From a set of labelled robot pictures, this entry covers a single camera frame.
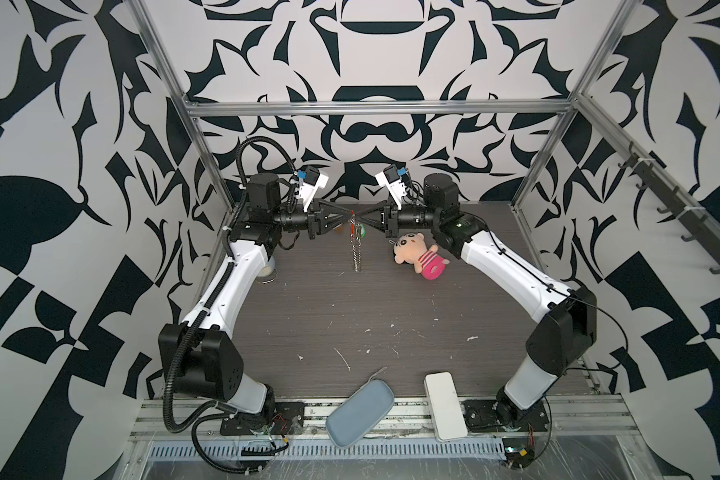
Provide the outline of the metal keyring with chain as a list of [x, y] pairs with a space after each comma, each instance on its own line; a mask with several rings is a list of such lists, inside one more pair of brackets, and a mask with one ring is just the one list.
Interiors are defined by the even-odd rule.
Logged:
[[352, 250], [353, 269], [355, 272], [362, 271], [362, 239], [363, 237], [356, 230], [355, 238], [350, 236]]

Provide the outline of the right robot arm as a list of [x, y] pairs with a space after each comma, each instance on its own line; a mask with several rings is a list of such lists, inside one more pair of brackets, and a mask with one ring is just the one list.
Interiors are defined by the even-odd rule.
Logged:
[[396, 263], [435, 280], [449, 252], [490, 278], [534, 321], [526, 356], [494, 404], [497, 425], [517, 427], [596, 342], [595, 295], [548, 276], [500, 241], [482, 218], [463, 211], [448, 175], [430, 174], [417, 189], [406, 169], [388, 167], [375, 180], [388, 198], [359, 216], [390, 239]]

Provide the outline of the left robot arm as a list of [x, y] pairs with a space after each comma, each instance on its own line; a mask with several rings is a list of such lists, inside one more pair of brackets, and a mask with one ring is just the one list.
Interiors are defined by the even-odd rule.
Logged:
[[232, 220], [222, 232], [224, 256], [217, 272], [192, 310], [158, 336], [164, 374], [162, 419], [168, 432], [178, 434], [199, 424], [204, 412], [240, 416], [254, 429], [276, 416], [273, 389], [252, 379], [233, 343], [239, 312], [257, 277], [273, 263], [285, 232], [323, 235], [349, 221], [352, 213], [316, 194], [327, 177], [314, 167], [297, 169], [285, 159], [291, 176], [276, 173], [246, 175], [244, 151], [267, 144], [280, 154], [275, 140], [253, 136], [235, 151], [243, 195]]

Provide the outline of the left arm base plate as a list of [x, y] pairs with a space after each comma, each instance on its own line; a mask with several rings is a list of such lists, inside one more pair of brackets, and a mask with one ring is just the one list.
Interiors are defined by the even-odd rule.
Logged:
[[270, 434], [287, 436], [303, 429], [306, 404], [300, 401], [275, 401], [258, 414], [236, 414], [221, 423], [222, 436]]

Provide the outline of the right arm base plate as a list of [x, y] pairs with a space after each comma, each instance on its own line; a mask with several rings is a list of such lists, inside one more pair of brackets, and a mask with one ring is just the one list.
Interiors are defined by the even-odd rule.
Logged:
[[525, 411], [495, 399], [467, 399], [461, 402], [461, 407], [470, 433], [546, 432], [549, 425], [544, 401]]

